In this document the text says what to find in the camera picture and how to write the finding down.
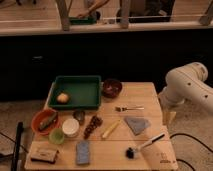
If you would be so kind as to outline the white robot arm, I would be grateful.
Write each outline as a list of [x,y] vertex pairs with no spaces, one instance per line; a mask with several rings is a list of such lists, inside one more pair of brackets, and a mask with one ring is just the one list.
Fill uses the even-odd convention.
[[208,70],[200,62],[174,68],[166,74],[166,86],[158,94],[164,125],[171,123],[176,116],[173,108],[182,105],[185,100],[213,114],[213,88],[205,84],[207,77]]

